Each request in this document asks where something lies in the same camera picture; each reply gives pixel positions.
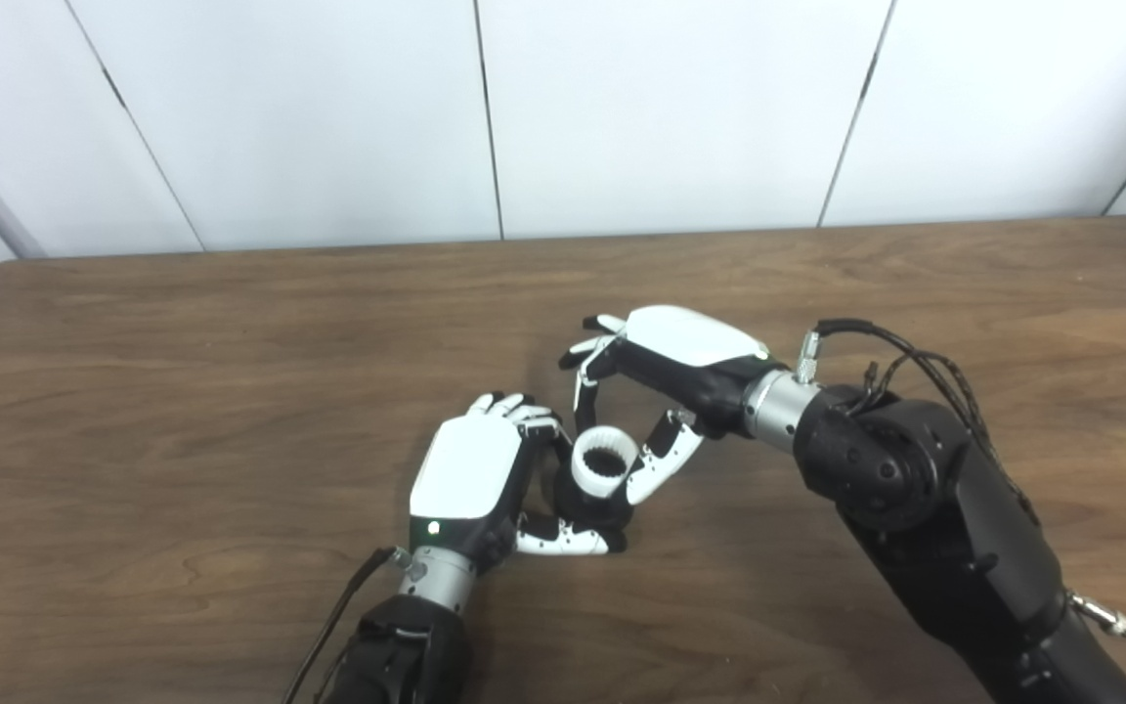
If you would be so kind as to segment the white and black left hand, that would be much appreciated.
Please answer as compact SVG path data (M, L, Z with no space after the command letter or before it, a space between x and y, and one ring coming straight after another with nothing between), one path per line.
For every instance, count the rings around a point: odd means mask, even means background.
M553 513L524 507L544 452L558 458ZM602 525L582 504L582 458L557 412L535 396L489 392L464 415L444 420L426 451L410 494L410 549L443 549L465 558L477 574L517 550L531 555L618 555L628 550L622 527Z

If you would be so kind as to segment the white and black right hand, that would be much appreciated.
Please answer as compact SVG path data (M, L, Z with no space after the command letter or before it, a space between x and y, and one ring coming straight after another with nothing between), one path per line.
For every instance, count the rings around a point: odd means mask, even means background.
M692 309L647 306L625 318L586 317L583 329L595 337L558 358L558 369L575 373L579 429L597 426L604 378L622 375L674 402L640 444L616 491L629 506L643 504L674 476L701 442L750 438L748 392L756 380L781 369L763 342Z

